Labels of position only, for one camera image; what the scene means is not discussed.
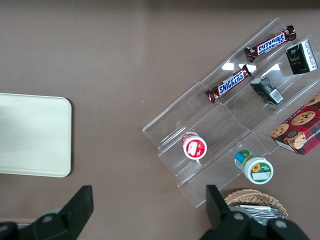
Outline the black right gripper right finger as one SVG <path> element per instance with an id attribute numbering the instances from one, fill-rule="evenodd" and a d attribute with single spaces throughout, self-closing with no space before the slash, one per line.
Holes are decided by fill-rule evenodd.
<path id="1" fill-rule="evenodd" d="M 271 219 L 258 223 L 241 211 L 228 207 L 216 185 L 206 186 L 206 212 L 211 223 L 202 240 L 308 240 L 309 237 L 293 221 Z"/>

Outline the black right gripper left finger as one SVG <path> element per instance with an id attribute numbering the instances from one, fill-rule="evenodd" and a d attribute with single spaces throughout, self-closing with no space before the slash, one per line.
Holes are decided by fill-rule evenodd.
<path id="1" fill-rule="evenodd" d="M 57 213 L 48 213 L 18 228 L 13 221 L 0 223 L 2 240 L 76 240 L 94 211 L 93 188 L 82 186 Z"/>

